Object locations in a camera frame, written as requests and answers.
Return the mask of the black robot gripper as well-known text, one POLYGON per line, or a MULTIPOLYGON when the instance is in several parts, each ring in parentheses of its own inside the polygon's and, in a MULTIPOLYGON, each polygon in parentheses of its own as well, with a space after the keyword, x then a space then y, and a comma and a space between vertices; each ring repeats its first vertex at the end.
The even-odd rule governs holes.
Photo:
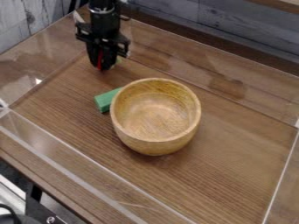
POLYGON ((128 57, 130 40, 120 32, 118 8, 108 11, 89 9, 89 31, 76 27, 76 38, 85 43, 89 63, 100 67, 100 53, 102 49, 101 70, 108 70, 117 61, 117 55, 128 57))

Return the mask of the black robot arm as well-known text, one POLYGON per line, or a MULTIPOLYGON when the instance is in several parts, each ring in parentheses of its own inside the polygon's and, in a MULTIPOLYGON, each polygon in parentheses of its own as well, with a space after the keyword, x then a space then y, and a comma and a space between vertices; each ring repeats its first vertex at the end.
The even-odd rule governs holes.
POLYGON ((90 65, 106 71, 128 56, 129 38, 120 31, 120 0, 89 0, 89 22, 77 22, 76 39, 85 43, 90 65))

